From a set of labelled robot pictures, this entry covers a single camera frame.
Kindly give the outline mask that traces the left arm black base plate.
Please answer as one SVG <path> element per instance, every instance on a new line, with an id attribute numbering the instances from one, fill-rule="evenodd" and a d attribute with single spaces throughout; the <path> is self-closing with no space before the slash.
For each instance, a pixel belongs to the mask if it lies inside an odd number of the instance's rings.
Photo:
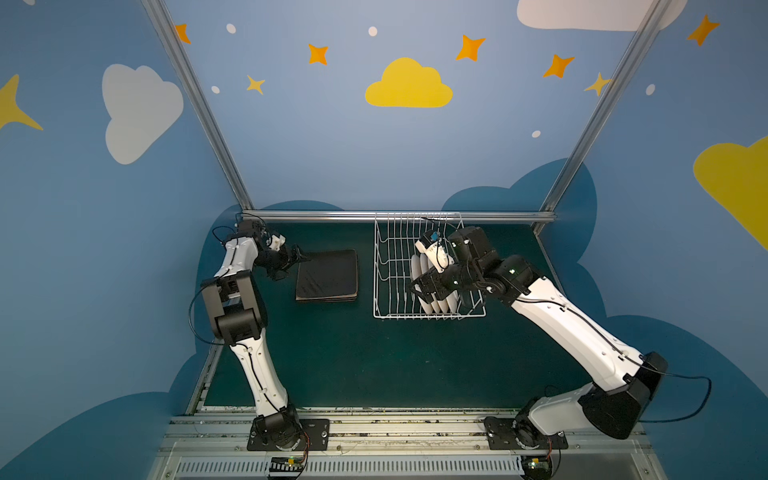
<path id="1" fill-rule="evenodd" d="M 326 451 L 329 436 L 330 421 L 328 419 L 283 421 L 260 416 L 252 422 L 246 450 Z"/>

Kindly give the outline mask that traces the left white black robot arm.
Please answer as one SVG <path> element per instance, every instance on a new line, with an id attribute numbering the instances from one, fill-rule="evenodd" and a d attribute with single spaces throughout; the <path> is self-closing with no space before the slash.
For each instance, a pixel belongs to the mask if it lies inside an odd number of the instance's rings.
<path id="1" fill-rule="evenodd" d="M 234 228 L 221 244 L 225 255 L 220 267 L 201 282 L 190 301 L 189 327 L 195 329 L 195 303 L 202 299 L 214 336 L 207 343 L 226 346 L 233 352 L 251 389 L 256 407 L 251 447 L 307 450 L 309 434 L 301 425 L 268 350 L 268 312 L 254 271 L 262 268 L 269 279 L 279 281 L 292 266 L 307 262 L 309 256 L 297 245 L 289 247 L 283 235 L 251 213 L 236 217 Z"/>

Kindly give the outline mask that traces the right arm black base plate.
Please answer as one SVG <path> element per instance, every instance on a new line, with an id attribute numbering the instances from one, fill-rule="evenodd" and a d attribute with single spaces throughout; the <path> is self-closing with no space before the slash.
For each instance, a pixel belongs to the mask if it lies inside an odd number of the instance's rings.
<path id="1" fill-rule="evenodd" d="M 491 450 L 566 450 L 569 447 L 564 434 L 545 435 L 523 416 L 487 416 L 483 425 Z"/>

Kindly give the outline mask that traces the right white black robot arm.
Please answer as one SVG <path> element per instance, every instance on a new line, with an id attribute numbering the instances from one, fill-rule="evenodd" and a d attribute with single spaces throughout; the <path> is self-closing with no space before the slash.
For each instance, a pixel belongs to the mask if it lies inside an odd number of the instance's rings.
<path id="1" fill-rule="evenodd" d="M 591 380 L 556 396 L 530 400 L 511 426 L 523 449 L 538 449 L 564 431 L 594 427 L 627 439 L 669 376 L 666 359 L 641 353 L 582 312 L 521 255 L 503 258 L 480 227 L 465 227 L 449 237 L 421 235 L 417 251 L 430 264 L 411 281 L 421 302 L 443 301 L 455 292 L 482 291 L 537 325 L 555 340 Z"/>

